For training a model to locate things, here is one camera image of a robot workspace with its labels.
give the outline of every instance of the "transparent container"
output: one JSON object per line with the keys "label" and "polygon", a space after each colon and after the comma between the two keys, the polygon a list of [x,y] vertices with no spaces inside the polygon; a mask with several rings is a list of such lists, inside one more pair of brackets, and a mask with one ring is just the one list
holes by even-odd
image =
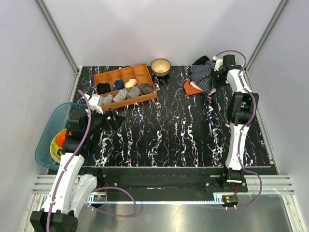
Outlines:
{"label": "transparent container", "polygon": [[52,170],[58,170],[59,164],[50,155],[50,144],[61,130],[68,127],[70,113],[79,108],[86,109],[87,105],[68,102],[54,110],[35,150],[35,160],[40,165]]}

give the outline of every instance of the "wooden box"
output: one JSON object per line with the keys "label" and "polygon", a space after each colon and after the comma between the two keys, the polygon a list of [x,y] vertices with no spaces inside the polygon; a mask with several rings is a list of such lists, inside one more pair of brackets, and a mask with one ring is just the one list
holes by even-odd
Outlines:
{"label": "wooden box", "polygon": [[[143,94],[141,92],[141,95],[139,97],[136,97],[136,98],[131,98],[131,99],[127,98],[127,99],[120,101],[120,102],[112,101],[111,104],[103,105],[102,106],[103,110],[108,110],[110,108],[115,109],[115,108],[118,108],[118,107],[122,107],[122,106],[130,105],[130,104],[150,100],[150,99],[157,97],[155,85],[154,85],[154,83],[151,79],[151,76],[150,76],[150,73],[148,71],[146,64],[139,64],[139,65],[135,65],[135,66],[127,67],[127,68],[122,68],[122,69],[117,69],[117,70],[114,70],[114,71],[96,74],[94,76],[94,79],[95,79],[96,88],[97,88],[97,85],[99,83],[109,83],[110,86],[111,86],[111,90],[112,90],[114,88],[113,86],[114,86],[114,83],[115,83],[116,80],[122,79],[124,81],[124,84],[126,84],[126,82],[128,80],[136,79],[136,81],[137,81],[136,86],[140,87],[140,84],[148,83],[154,89],[154,92],[150,93],[150,94]],[[112,91],[112,92],[109,92],[109,93],[101,94],[101,96],[106,97],[107,95],[112,94],[112,97],[114,98],[117,95],[117,93],[118,93],[118,90]]]}

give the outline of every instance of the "gold bowl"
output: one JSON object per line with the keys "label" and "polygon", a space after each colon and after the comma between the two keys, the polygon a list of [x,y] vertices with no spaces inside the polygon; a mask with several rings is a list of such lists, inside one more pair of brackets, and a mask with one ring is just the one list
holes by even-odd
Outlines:
{"label": "gold bowl", "polygon": [[170,71],[170,62],[166,59],[155,59],[151,63],[151,69],[157,76],[165,76]]}

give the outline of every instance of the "marble tabletop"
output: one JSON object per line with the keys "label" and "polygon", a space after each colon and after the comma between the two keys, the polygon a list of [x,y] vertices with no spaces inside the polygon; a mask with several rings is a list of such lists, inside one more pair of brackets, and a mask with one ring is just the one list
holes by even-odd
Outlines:
{"label": "marble tabletop", "polygon": [[[83,67],[73,102],[84,103],[77,93],[96,93],[94,75],[121,67]],[[211,167],[223,166],[229,148],[226,112],[230,86],[212,96],[187,96],[183,86],[189,66],[172,66],[169,75],[152,74],[157,99],[116,109],[125,116],[119,131],[104,131],[84,166]],[[270,166],[257,120],[245,144],[246,166]]]}

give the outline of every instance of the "white panel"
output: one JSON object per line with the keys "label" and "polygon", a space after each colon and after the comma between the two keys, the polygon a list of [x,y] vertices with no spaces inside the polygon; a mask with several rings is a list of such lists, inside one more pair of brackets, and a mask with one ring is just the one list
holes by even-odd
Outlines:
{"label": "white panel", "polygon": [[290,1],[250,69],[283,174],[309,227],[309,2]]}
{"label": "white panel", "polygon": [[74,73],[34,0],[0,7],[0,227],[20,231],[39,167],[34,152]]}
{"label": "white panel", "polygon": [[280,0],[45,0],[78,65],[249,58]]}

